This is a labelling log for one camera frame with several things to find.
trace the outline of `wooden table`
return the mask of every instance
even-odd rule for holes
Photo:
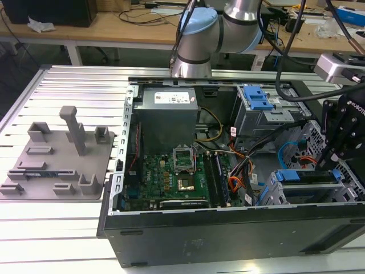
[[[315,5],[317,0],[308,0],[310,8],[323,9]],[[358,9],[365,9],[363,3],[333,1],[334,5],[346,5]],[[131,16],[146,13],[148,10],[134,10],[128,13]],[[131,18],[133,20],[147,21],[158,18],[156,14],[146,14],[142,17]],[[172,24],[178,23],[178,16],[168,18]],[[89,28],[78,28],[71,26],[55,26],[55,31],[36,33],[26,25],[11,24],[9,19],[6,22],[14,34],[24,43],[40,43],[49,45],[64,45],[73,65],[82,65],[78,46],[100,46],[114,48],[134,48],[134,49],[159,49],[170,50],[175,42],[176,26],[171,24],[146,27],[122,22],[117,14],[98,13],[98,16]],[[320,39],[315,36],[316,26],[303,24],[301,32],[297,35],[291,47],[290,55],[294,57],[318,57],[325,51],[353,51],[344,37],[339,39]],[[286,33],[284,28],[280,29],[280,38],[287,43],[290,33]],[[0,41],[16,42],[11,36],[3,22],[0,22]],[[263,59],[271,50],[267,41],[258,45],[254,51],[248,54],[256,55],[253,70],[260,70]]]

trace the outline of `red wire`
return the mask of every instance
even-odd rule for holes
[[[134,157],[133,159],[133,162],[131,164],[131,166],[129,167],[128,169],[128,173],[130,172],[131,168],[133,167],[135,161],[137,160],[137,157],[138,157],[138,134],[139,134],[139,126],[137,126],[137,133],[136,133],[136,156]]]

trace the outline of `yellow wire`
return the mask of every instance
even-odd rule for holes
[[[194,141],[198,141],[198,142],[210,142],[210,141],[215,141],[215,140],[219,139],[220,136],[223,133],[223,125],[222,125],[221,121],[218,119],[218,117],[216,117],[216,115],[214,113],[212,113],[206,107],[201,107],[201,109],[202,110],[205,110],[206,112],[208,112],[209,114],[211,114],[211,116],[213,116],[215,118],[215,120],[218,121],[220,129],[219,129],[219,132],[218,132],[217,136],[215,136],[215,137],[206,138],[206,139],[194,139]]]

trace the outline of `cardboard box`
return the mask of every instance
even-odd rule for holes
[[[98,11],[120,13],[131,9],[131,0],[96,0],[96,6]]]

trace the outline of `robotic arm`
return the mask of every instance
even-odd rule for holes
[[[190,2],[179,24],[182,37],[177,45],[177,56],[171,60],[172,77],[210,78],[211,53],[241,53],[254,49],[261,38],[257,24],[259,0],[231,0],[223,16],[205,7],[194,9],[194,1]]]

